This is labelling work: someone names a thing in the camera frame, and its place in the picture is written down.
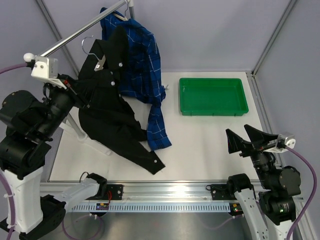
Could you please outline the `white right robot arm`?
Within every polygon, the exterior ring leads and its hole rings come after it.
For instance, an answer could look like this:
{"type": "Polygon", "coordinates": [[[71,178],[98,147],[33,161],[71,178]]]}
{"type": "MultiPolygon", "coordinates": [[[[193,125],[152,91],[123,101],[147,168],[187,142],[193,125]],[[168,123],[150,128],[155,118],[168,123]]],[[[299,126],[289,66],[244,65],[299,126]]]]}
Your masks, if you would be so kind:
{"type": "Polygon", "coordinates": [[[252,239],[288,240],[296,220],[293,197],[301,194],[301,176],[293,166],[277,167],[274,154],[293,149],[295,137],[266,133],[248,124],[244,128],[249,140],[226,129],[228,152],[251,159],[263,191],[256,193],[249,177],[241,173],[228,177],[226,193],[238,200],[252,239]]]}

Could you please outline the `black button shirt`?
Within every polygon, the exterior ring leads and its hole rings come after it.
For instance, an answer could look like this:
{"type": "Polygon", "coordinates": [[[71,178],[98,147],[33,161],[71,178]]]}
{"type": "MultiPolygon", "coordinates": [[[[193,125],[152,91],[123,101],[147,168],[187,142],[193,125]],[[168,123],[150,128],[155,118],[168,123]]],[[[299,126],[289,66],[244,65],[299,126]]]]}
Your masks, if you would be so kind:
{"type": "Polygon", "coordinates": [[[155,175],[165,165],[141,144],[147,140],[147,131],[120,93],[128,62],[129,42],[123,27],[116,27],[108,40],[93,42],[75,80],[76,91],[89,103],[78,110],[79,122],[92,140],[155,175]]]}

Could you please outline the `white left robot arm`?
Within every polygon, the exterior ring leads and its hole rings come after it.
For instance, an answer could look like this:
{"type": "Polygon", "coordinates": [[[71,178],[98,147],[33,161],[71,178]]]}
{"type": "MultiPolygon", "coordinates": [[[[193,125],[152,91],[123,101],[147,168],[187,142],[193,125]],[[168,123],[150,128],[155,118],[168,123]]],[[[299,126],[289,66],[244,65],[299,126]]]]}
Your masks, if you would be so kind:
{"type": "Polygon", "coordinates": [[[19,90],[2,102],[0,119],[6,136],[0,143],[0,179],[7,191],[9,212],[0,226],[21,240],[38,240],[63,221],[66,212],[84,200],[108,195],[107,180],[95,173],[55,195],[40,195],[41,175],[52,136],[73,107],[89,104],[72,87],[68,75],[58,76],[62,87],[46,83],[44,99],[19,90]]]}

